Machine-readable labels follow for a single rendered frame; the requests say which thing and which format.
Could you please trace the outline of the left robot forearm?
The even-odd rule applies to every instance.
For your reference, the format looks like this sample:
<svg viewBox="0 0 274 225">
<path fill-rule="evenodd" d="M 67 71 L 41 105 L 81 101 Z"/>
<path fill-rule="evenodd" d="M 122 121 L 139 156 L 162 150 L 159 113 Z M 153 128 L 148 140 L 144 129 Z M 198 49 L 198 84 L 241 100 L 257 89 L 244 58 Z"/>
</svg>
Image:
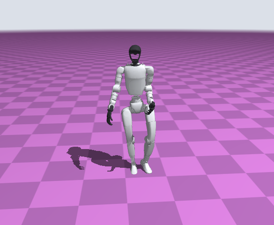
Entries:
<svg viewBox="0 0 274 225">
<path fill-rule="evenodd" d="M 150 105 L 152 103 L 153 100 L 153 92 L 152 91 L 148 91 L 146 93 L 146 96 L 147 96 L 147 103 L 148 105 Z"/>
</svg>

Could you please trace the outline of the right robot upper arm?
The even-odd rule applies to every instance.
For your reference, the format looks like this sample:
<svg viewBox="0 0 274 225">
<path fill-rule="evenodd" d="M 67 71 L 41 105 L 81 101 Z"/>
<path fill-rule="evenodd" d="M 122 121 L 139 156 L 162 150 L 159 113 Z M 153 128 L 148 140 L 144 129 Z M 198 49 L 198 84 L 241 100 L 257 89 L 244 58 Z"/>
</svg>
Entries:
<svg viewBox="0 0 274 225">
<path fill-rule="evenodd" d="M 121 91 L 121 81 L 122 81 L 122 74 L 124 73 L 125 66 L 118 67 L 115 77 L 115 85 L 113 87 L 113 92 L 119 93 Z"/>
</svg>

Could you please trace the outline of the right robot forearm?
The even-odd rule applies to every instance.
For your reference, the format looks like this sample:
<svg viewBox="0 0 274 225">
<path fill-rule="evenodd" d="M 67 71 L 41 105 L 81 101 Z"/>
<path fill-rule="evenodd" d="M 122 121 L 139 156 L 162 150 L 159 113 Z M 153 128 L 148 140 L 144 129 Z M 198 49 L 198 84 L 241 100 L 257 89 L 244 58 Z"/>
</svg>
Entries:
<svg viewBox="0 0 274 225">
<path fill-rule="evenodd" d="M 112 90 L 110 102 L 109 102 L 109 105 L 108 105 L 108 109 L 110 108 L 111 105 L 115 106 L 117 97 L 118 97 L 118 94 L 116 92 L 113 92 L 113 90 Z"/>
</svg>

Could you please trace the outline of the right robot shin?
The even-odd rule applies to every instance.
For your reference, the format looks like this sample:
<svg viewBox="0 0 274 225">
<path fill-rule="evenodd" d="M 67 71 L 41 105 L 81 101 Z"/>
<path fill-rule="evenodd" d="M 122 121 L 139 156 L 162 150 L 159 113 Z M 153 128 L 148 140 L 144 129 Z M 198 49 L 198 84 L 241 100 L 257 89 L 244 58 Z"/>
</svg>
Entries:
<svg viewBox="0 0 274 225">
<path fill-rule="evenodd" d="M 134 144 L 132 142 L 128 142 L 127 143 L 127 148 L 128 148 L 128 154 L 131 158 L 131 163 L 133 165 L 135 165 L 135 159 L 134 159 L 134 156 L 135 156 L 135 148 L 134 148 Z"/>
</svg>

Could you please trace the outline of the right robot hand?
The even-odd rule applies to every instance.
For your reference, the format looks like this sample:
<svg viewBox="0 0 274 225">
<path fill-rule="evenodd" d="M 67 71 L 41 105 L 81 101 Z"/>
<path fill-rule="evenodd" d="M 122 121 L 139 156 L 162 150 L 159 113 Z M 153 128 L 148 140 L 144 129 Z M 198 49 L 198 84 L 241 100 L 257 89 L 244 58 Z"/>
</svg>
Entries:
<svg viewBox="0 0 274 225">
<path fill-rule="evenodd" d="M 108 113 L 107 113 L 107 123 L 108 123 L 109 125 L 111 125 L 111 126 L 112 126 L 112 124 L 111 124 L 111 122 L 110 122 L 110 119 L 111 119 L 111 121 L 113 121 L 112 118 L 111 118 L 111 112 L 113 111 L 113 108 L 114 108 L 114 106 L 111 105 L 110 108 L 107 109 L 107 110 L 108 110 Z"/>
</svg>

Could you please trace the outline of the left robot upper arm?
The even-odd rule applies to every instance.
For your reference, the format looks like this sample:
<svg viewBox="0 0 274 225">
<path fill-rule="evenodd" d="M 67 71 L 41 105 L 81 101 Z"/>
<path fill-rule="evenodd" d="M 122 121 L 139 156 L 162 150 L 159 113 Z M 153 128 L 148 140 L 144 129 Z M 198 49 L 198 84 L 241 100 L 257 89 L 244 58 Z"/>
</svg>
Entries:
<svg viewBox="0 0 274 225">
<path fill-rule="evenodd" d="M 154 68 L 152 66 L 145 66 L 147 77 L 146 77 L 146 86 L 144 91 L 152 91 L 151 83 L 153 81 L 154 76 Z"/>
</svg>

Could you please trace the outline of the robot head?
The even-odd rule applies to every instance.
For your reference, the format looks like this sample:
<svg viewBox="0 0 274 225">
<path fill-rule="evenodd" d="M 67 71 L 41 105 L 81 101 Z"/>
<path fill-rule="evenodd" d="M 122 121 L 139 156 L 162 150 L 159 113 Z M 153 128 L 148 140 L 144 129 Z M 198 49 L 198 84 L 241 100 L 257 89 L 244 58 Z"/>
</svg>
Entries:
<svg viewBox="0 0 274 225">
<path fill-rule="evenodd" d="M 136 54 L 139 54 L 139 57 L 138 57 L 138 59 L 132 59 L 131 58 L 131 54 L 134 54 L 134 55 L 136 55 Z M 129 56 L 130 56 L 130 59 L 131 59 L 131 61 L 132 61 L 132 63 L 133 64 L 131 64 L 131 66 L 134 66 L 134 67 L 136 67 L 136 66 L 139 66 L 137 63 L 139 63 L 139 58 L 140 58 L 140 55 L 141 55 L 141 48 L 138 46 L 138 45 L 133 45 L 133 46 L 131 46 L 130 47 L 130 49 L 129 49 Z"/>
</svg>

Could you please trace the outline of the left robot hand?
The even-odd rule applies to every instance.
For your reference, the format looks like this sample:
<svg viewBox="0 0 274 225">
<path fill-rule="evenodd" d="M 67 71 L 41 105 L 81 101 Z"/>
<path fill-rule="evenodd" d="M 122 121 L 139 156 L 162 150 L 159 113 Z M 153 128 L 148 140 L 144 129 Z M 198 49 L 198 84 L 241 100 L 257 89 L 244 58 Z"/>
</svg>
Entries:
<svg viewBox="0 0 274 225">
<path fill-rule="evenodd" d="M 149 110 L 148 110 L 149 112 L 145 114 L 149 115 L 154 110 L 154 108 L 155 108 L 155 102 L 152 101 L 152 103 L 149 105 Z"/>
</svg>

